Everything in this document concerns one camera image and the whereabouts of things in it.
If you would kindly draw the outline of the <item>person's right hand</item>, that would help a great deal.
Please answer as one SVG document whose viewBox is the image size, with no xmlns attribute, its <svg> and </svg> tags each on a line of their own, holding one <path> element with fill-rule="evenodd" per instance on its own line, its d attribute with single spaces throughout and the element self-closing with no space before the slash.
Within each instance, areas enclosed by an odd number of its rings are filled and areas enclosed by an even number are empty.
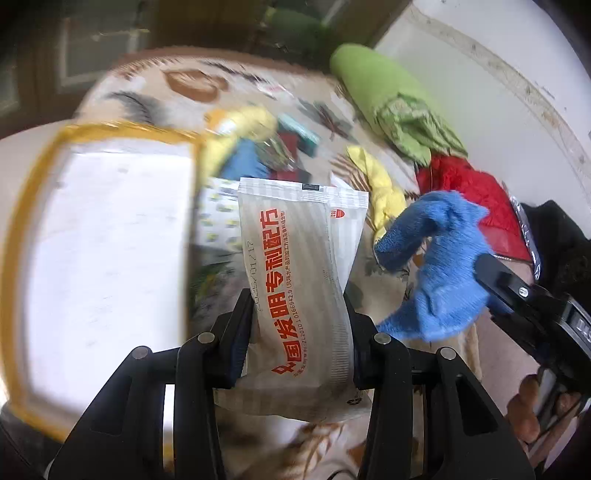
<svg viewBox="0 0 591 480">
<path fill-rule="evenodd" d="M 518 393 L 507 405 L 506 418 L 523 447 L 532 445 L 542 436 L 540 423 L 534 412 L 539 393 L 538 377 L 535 374 L 527 375 L 522 380 Z M 543 438 L 544 447 L 552 448 L 562 437 L 576 413 L 580 400 L 579 393 L 564 393 L 559 397 L 557 407 L 560 420 Z"/>
</svg>

